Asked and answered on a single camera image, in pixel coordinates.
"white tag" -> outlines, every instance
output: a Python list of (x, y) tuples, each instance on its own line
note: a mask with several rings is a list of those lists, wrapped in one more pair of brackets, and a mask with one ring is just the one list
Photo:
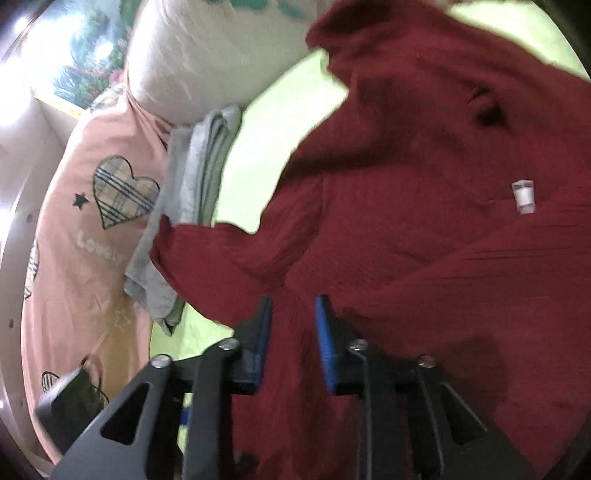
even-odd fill
[(535, 212), (534, 182), (531, 180), (520, 180), (511, 184), (517, 210), (520, 214)]

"heart applique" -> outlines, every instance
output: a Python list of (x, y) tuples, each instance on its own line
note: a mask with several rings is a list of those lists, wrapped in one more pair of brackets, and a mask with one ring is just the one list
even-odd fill
[(134, 177), (129, 162), (118, 155), (99, 163), (93, 188), (103, 230), (149, 214), (160, 192), (155, 180)]

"gray towel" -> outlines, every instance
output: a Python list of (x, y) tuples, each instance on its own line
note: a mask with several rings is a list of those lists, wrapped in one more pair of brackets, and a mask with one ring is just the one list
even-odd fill
[(241, 119), (238, 107), (231, 106), (209, 113), (194, 127), (178, 127), (171, 133), (163, 185), (125, 270), (124, 285), (127, 295), (146, 307), (167, 335), (179, 323), (184, 302), (150, 260), (160, 216), (168, 216), (172, 225), (212, 224), (223, 167)]

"pink blanket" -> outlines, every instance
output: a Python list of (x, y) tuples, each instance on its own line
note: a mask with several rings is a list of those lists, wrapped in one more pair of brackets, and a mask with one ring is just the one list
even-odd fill
[(93, 353), (113, 398), (148, 361), (149, 315), (124, 293), (124, 271), (160, 190), (168, 125), (127, 92), (84, 117), (41, 208), (25, 286), (22, 370), (41, 444), (57, 449), (34, 408), (57, 377)]

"white pillow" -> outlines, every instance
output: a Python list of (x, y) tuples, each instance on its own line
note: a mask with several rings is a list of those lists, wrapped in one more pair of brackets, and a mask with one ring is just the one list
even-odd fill
[(147, 0), (128, 54), (131, 93), (174, 124), (246, 107), (308, 55), (330, 0)]

